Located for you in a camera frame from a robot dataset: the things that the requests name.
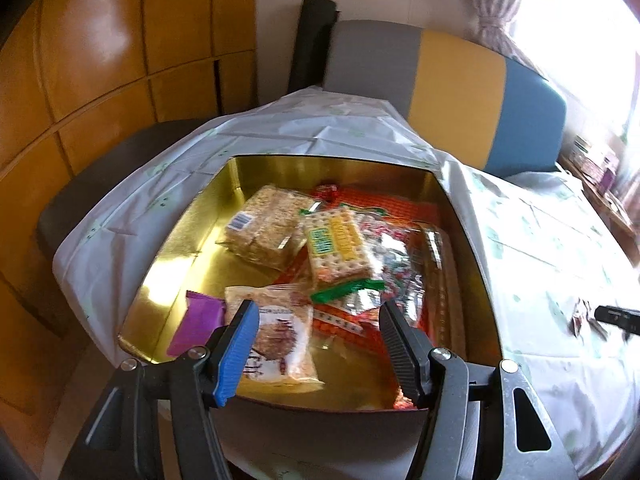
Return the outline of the beige cracker pack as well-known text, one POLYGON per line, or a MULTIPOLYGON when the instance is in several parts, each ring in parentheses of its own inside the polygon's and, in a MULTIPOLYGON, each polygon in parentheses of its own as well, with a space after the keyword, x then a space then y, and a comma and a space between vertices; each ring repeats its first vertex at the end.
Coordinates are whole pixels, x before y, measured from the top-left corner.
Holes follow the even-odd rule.
POLYGON ((321 208, 318 198, 264 185, 231 217, 217 243, 245 261, 283 271, 304 244, 303 216, 321 208))

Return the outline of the red gold gift box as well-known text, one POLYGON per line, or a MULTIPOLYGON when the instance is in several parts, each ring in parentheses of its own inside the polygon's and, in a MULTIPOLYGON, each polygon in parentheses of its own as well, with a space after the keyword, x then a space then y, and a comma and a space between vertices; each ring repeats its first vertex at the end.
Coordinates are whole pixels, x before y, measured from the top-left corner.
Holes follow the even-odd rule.
MULTIPOLYGON (((218 244, 224 224, 264 184, 296 191, 337 187, 337 200, 360 210, 384 211, 396 224, 431 224, 448 235, 456 280, 448 308, 428 307, 420 327, 431 341, 459 351, 468 361, 495 365, 502 352, 484 273, 480 270, 454 206, 432 170, 367 160, 246 155, 230 159, 213 177, 169 233, 132 302, 118 344, 157 364, 170 360, 169 345, 186 313, 186 291, 220 297, 231 285, 262 286, 308 280, 306 252, 279 272, 232 255, 218 244)), ((314 324, 311 356, 321 388, 250 390, 239 396, 302 410, 388 412, 397 382, 382 337, 370 320, 364 334, 349 336, 332 324, 314 324)))

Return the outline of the green yellow cracker pack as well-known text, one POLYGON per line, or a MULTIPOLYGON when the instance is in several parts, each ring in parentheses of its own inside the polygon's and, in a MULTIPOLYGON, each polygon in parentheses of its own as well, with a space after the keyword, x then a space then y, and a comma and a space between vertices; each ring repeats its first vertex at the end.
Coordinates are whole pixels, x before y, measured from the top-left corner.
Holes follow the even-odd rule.
POLYGON ((384 289, 382 271, 350 208, 305 214, 302 228, 314 304, 329 304, 360 290, 384 289))

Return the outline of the gold brown snack bag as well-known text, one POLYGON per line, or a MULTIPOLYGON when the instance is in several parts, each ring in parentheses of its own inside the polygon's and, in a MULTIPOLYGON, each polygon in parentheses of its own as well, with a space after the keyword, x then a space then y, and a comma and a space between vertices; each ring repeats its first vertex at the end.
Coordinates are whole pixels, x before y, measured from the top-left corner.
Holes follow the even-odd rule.
POLYGON ((423 255, 423 300, 419 326, 436 347, 466 357, 466 338, 456 262, 449 236, 419 223, 423 255))

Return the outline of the grey yellow blue headboard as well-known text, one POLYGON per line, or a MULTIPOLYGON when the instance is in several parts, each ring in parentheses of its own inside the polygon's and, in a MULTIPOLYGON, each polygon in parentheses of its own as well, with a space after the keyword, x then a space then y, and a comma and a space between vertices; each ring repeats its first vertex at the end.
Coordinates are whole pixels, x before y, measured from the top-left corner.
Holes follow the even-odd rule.
POLYGON ((446 32, 341 21, 323 88, 389 102, 431 146, 496 177, 552 171, 560 154, 566 104, 551 84, 446 32))

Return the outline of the wooden side desk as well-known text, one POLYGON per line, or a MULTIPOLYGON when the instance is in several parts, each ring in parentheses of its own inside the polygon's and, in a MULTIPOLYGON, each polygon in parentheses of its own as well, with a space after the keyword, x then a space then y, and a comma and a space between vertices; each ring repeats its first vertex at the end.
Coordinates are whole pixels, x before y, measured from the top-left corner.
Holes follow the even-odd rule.
POLYGON ((612 151, 604 155, 563 155, 559 156, 560 166, 572 176, 582 181, 582 192, 601 220, 610 230, 616 242, 623 249, 632 266, 639 264, 639 195, 620 198, 614 193, 614 183, 610 192, 601 196, 598 183, 606 167, 616 174, 617 157, 612 151))

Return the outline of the purple snack packet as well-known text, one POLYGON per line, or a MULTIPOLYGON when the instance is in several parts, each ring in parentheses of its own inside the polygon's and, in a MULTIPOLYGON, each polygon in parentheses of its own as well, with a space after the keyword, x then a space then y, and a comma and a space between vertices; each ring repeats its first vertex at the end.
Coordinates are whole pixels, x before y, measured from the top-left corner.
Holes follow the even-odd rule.
POLYGON ((224 325, 224 300, 186 291, 186 313, 167 348, 171 358, 181 356, 196 346, 205 346, 212 333, 224 325))

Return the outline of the orange small snack packet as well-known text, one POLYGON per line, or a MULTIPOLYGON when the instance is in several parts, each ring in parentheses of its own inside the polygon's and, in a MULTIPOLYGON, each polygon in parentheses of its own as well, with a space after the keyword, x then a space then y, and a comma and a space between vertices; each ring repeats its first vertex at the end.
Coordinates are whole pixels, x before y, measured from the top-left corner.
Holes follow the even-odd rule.
POLYGON ((304 283, 265 287, 229 286, 224 291, 230 321, 245 300, 258 305, 259 327, 243 370, 247 387, 294 392, 323 387, 310 351, 314 305, 304 283))

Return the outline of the black rolled mat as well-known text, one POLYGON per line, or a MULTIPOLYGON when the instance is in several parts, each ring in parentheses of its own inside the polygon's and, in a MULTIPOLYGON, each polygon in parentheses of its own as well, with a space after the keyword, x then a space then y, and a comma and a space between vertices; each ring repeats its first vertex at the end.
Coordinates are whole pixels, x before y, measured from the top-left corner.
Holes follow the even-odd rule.
POLYGON ((333 0, 303 0, 288 76, 288 93, 322 85, 331 32, 339 15, 333 0))

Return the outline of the purple small box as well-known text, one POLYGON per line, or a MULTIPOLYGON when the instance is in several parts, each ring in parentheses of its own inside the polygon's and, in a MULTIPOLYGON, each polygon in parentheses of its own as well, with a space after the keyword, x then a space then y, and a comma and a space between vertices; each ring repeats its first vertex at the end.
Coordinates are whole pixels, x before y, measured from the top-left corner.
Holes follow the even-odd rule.
POLYGON ((606 167, 604 173, 602 174, 602 178, 597 186, 597 191, 601 196, 605 196, 610 192, 612 185, 615 181, 615 171, 611 167, 606 167))

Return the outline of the large orange rice-cracker bag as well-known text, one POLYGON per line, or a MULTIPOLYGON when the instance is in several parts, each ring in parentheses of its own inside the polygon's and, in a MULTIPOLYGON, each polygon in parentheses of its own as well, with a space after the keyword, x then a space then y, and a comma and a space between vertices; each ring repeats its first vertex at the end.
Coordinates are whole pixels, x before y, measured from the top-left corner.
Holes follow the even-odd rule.
POLYGON ((320 184, 311 195, 330 207, 355 214, 363 239, 372 246, 374 270, 382 290, 363 289, 314 307, 314 330, 329 340, 380 353, 378 307, 393 299, 413 326, 423 327, 424 255, 421 229, 440 225, 439 206, 391 195, 320 184))

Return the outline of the white green-cloud tablecloth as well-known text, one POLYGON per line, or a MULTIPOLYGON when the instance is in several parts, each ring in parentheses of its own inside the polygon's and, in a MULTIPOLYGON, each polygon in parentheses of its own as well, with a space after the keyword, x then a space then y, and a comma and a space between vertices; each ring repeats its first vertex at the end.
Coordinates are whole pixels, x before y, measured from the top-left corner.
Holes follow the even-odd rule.
POLYGON ((488 281, 501 348, 544 402, 578 474, 602 466, 639 418, 639 341, 570 330, 580 302, 637 309, 637 272, 576 179, 498 179, 413 131, 389 102, 308 88, 196 128, 109 192, 62 241, 53 272, 82 327, 118 364, 144 274, 194 196, 234 155, 349 156, 435 171, 488 281))

